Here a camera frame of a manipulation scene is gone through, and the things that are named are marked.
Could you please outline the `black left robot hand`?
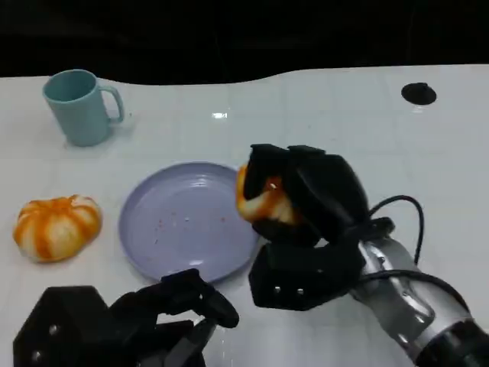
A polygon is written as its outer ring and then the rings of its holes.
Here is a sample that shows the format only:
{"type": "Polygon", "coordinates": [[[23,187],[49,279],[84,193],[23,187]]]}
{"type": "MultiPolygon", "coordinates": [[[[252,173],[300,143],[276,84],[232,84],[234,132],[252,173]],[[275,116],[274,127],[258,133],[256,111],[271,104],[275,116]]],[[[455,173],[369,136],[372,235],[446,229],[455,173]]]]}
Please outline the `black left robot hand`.
{"type": "Polygon", "coordinates": [[[195,268],[120,296],[109,308],[124,331],[124,366],[205,366],[203,351],[217,328],[240,320],[232,303],[195,268]]]}

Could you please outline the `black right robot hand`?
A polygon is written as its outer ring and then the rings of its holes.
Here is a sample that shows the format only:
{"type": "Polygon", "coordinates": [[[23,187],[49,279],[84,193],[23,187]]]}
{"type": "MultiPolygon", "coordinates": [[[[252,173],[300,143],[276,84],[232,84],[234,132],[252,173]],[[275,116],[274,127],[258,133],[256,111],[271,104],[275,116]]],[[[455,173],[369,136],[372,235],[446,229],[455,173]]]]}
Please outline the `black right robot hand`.
{"type": "Polygon", "coordinates": [[[348,162],[307,145],[252,145],[238,170],[235,202],[267,241],[303,248],[320,239],[336,242],[370,217],[366,193],[348,162]]]}

